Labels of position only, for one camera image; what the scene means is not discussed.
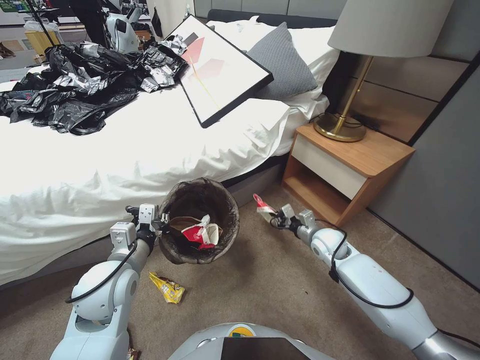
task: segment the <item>bedside table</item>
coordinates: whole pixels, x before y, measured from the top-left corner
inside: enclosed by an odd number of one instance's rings
[[[282,186],[320,219],[343,225],[366,208],[415,149],[367,129],[357,142],[340,142],[300,126]]]

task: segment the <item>headboard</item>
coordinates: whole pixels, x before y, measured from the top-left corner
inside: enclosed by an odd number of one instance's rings
[[[260,23],[270,26],[278,26],[281,23],[286,22],[287,27],[290,29],[327,28],[337,23],[337,20],[319,17],[264,14],[219,9],[210,10],[208,12],[207,20],[228,23],[237,20],[248,20],[255,15],[259,15],[257,21]],[[322,93],[325,94],[330,101],[330,106],[327,109],[328,112],[335,113],[337,111],[339,102],[349,82],[349,75],[354,73],[359,60],[360,57],[358,55],[343,51],[340,52],[338,61],[333,67],[330,75],[327,77],[325,84],[323,84]]]

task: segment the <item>white bedsheet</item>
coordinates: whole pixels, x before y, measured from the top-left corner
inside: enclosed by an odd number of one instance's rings
[[[258,167],[278,149],[288,114],[283,102],[249,99],[202,129],[174,87],[140,93],[86,136],[0,116],[0,285],[107,235],[128,218],[126,205],[160,204],[180,181]]]
[[[295,130],[298,127],[308,124],[311,118],[322,114],[329,107],[329,99],[325,95],[320,95],[316,101],[312,101],[311,111],[306,113],[303,109],[291,106],[288,111],[285,128],[281,135],[280,144],[276,148],[273,156],[280,156],[290,151],[294,142]]]

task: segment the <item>floor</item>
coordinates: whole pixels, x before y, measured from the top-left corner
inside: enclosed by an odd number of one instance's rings
[[[273,185],[271,206],[302,206]],[[480,294],[364,211],[345,229],[349,241],[412,288],[438,327],[480,341]],[[0,359],[48,359],[62,339],[71,306],[63,299],[89,268],[78,267],[0,292]],[[154,271],[186,288],[165,303],[148,278]],[[333,282],[327,267],[287,231],[271,228],[256,205],[240,209],[240,232],[210,265],[173,265],[158,249],[148,258],[129,328],[142,360],[164,360],[192,333],[224,322],[281,330],[339,360],[409,360],[403,345],[383,335]]]
[[[62,30],[60,35],[65,43],[80,43],[90,40],[84,29]],[[0,83],[21,79],[23,76],[19,77],[17,72],[8,73],[6,70],[25,68],[35,64],[34,57],[37,52],[29,49],[31,45],[25,36],[23,27],[3,28],[0,42],[15,53],[15,57],[0,60]]]

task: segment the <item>nightstand drawer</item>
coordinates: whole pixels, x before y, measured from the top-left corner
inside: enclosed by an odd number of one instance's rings
[[[367,180],[300,134],[296,137],[291,155],[349,199],[355,197]]]

